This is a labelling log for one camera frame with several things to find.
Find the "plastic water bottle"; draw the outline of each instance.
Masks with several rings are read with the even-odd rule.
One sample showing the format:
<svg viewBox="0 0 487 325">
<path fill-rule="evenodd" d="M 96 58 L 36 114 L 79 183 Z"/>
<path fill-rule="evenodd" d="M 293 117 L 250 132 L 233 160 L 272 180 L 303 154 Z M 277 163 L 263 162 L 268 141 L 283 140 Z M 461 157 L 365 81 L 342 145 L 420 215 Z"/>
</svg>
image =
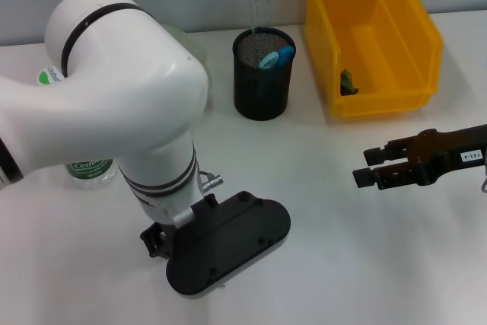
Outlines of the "plastic water bottle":
<svg viewBox="0 0 487 325">
<path fill-rule="evenodd" d="M 115 177 L 118 165 L 115 160 L 82 161 L 67 164 L 66 169 L 79 187 L 91 190 L 104 186 Z"/>
</svg>

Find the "blue object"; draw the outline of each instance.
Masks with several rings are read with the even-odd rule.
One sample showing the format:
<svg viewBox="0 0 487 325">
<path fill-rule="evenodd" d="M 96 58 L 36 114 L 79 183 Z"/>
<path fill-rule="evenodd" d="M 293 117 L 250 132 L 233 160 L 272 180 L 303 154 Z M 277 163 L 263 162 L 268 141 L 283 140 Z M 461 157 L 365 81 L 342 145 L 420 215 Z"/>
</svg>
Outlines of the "blue object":
<svg viewBox="0 0 487 325">
<path fill-rule="evenodd" d="M 276 68 L 279 68 L 289 62 L 289 60 L 292 60 L 294 56 L 294 47 L 293 46 L 284 46 L 278 51 L 279 58 L 277 60 L 277 63 L 275 64 Z"/>
<path fill-rule="evenodd" d="M 260 60 L 259 67 L 261 69 L 273 69 L 278 59 L 279 54 L 276 51 L 272 51 L 270 54 Z"/>
</svg>

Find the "white table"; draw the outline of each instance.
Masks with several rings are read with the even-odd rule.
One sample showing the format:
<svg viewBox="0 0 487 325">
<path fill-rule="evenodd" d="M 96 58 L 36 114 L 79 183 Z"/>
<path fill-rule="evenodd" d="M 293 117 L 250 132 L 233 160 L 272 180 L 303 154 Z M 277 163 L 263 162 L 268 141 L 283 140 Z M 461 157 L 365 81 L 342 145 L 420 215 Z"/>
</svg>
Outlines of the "white table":
<svg viewBox="0 0 487 325">
<path fill-rule="evenodd" d="M 445 42 L 438 94 L 373 123 L 323 113 L 294 26 L 282 28 L 298 49 L 288 109 L 265 123 L 244 119 L 232 100 L 240 31 L 194 34 L 214 78 L 212 107 L 193 133 L 200 166 L 223 176 L 220 201 L 249 190 L 284 204 L 287 241 L 225 288 L 182 298 L 138 238 L 151 222 L 121 175 L 83 191 L 63 167 L 37 171 L 0 193 L 0 323 L 485 324 L 483 169 L 387 191 L 358 190 L 352 177 L 366 148 L 487 123 L 487 11 L 433 18 Z M 43 45 L 0 48 L 3 75 L 33 82 L 48 65 Z"/>
</svg>

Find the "yellow plastic bin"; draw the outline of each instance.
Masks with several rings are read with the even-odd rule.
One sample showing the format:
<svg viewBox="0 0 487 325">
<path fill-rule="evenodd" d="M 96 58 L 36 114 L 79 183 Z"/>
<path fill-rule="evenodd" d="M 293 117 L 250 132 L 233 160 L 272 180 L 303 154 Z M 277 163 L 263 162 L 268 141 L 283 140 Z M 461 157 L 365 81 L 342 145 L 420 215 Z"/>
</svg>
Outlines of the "yellow plastic bin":
<svg viewBox="0 0 487 325">
<path fill-rule="evenodd" d="M 414 110 L 438 89 L 442 40 L 419 0 L 307 0 L 306 38 L 334 115 Z M 358 94 L 340 94 L 344 69 Z"/>
</svg>

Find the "black mesh pencil holder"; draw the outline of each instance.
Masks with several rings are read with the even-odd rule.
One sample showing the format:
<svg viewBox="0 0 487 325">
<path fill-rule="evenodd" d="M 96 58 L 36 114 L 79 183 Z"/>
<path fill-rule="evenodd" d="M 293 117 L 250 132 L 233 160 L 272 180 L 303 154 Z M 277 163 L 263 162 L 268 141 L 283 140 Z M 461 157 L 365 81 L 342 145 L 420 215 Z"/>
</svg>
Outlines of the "black mesh pencil holder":
<svg viewBox="0 0 487 325">
<path fill-rule="evenodd" d="M 292 46 L 294 54 L 273 69 L 259 68 L 272 51 Z M 246 118 L 267 121 L 282 114 L 288 106 L 289 81 L 296 45 L 290 36 L 274 28 L 258 27 L 241 33 L 234 41 L 234 104 Z"/>
</svg>

